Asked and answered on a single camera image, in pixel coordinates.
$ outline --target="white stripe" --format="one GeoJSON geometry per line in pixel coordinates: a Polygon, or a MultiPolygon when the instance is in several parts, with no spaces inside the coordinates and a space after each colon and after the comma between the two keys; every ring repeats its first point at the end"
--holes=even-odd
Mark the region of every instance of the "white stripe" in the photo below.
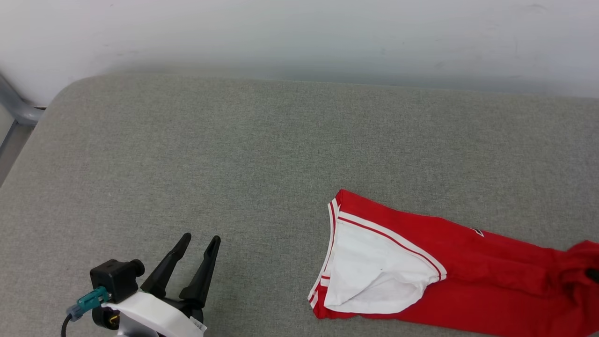
{"type": "MultiPolygon", "coordinates": [[[[339,221],[339,217],[342,218],[346,218],[348,220],[351,220],[353,222],[357,222],[360,225],[363,225],[365,227],[368,228],[372,228],[373,230],[377,230],[381,233],[384,233],[386,235],[388,235],[389,237],[392,237],[393,240],[399,242],[400,244],[402,244],[404,247],[408,248],[409,250],[412,250],[414,252],[417,252],[419,254],[422,254],[422,256],[426,257],[430,262],[432,262],[434,264],[435,267],[437,267],[437,269],[441,272],[441,277],[440,277],[440,281],[444,280],[447,278],[447,270],[445,269],[445,267],[443,267],[443,265],[437,261],[436,258],[434,258],[431,254],[427,253],[426,251],[424,251],[422,248],[416,246],[415,244],[411,243],[410,241],[408,241],[406,238],[404,238],[403,236],[397,234],[396,232],[385,228],[381,225],[378,225],[372,221],[368,221],[366,219],[362,219],[359,216],[355,216],[349,213],[345,213],[343,211],[338,212],[337,213],[337,221],[339,221]]],[[[430,263],[428,261],[426,261],[426,259],[422,258],[422,256],[419,255],[414,255],[416,257],[418,257],[419,259],[421,259],[422,261],[426,262],[427,264],[430,265],[430,263]]]]}
{"type": "Polygon", "coordinates": [[[312,300],[312,302],[310,302],[310,306],[312,307],[312,309],[314,309],[314,307],[316,306],[316,302],[318,302],[318,292],[314,294],[314,299],[312,300]]]}
{"type": "Polygon", "coordinates": [[[331,255],[331,248],[333,246],[333,236],[335,235],[335,233],[333,232],[333,213],[331,211],[331,204],[333,206],[333,209],[335,210],[335,215],[338,214],[338,210],[339,210],[339,208],[338,208],[339,206],[337,206],[336,199],[333,199],[333,201],[326,204],[326,208],[329,210],[329,222],[331,225],[330,237],[329,237],[329,247],[326,249],[325,262],[322,264],[322,268],[320,268],[320,273],[318,274],[318,278],[316,279],[316,282],[314,283],[314,287],[312,287],[312,289],[310,290],[310,294],[308,295],[308,300],[310,300],[310,298],[312,297],[312,294],[316,291],[318,282],[320,282],[320,278],[322,277],[322,274],[325,272],[326,263],[329,261],[329,257],[331,255]]]}

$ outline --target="white wall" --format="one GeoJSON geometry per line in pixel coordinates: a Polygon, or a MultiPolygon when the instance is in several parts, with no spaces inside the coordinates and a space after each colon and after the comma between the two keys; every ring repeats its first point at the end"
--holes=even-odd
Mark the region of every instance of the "white wall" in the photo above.
{"type": "Polygon", "coordinates": [[[599,97],[596,0],[3,0],[0,31],[40,106],[148,68],[599,97]]]}

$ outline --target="red track pants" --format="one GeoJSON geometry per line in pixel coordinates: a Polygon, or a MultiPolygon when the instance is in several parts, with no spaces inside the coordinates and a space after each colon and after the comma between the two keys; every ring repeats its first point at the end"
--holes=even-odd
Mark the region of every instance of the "red track pants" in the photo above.
{"type": "Polygon", "coordinates": [[[345,190],[329,213],[329,248],[308,296],[317,318],[361,315],[497,336],[599,330],[597,243],[541,248],[345,190]]]}

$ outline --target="gray metal frame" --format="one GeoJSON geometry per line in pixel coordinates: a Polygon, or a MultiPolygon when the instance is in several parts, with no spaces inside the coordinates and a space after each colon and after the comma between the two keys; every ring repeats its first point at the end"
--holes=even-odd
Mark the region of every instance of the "gray metal frame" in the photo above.
{"type": "Polygon", "coordinates": [[[36,125],[43,110],[36,109],[23,102],[17,92],[0,76],[0,104],[13,116],[19,124],[36,125]]]}

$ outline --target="folded fabric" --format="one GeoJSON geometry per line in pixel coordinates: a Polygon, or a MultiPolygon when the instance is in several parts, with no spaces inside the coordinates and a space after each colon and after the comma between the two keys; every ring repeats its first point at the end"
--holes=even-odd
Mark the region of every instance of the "folded fabric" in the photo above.
{"type": "Polygon", "coordinates": [[[599,330],[599,244],[559,251],[341,190],[308,301],[317,318],[397,319],[497,336],[599,330]]]}

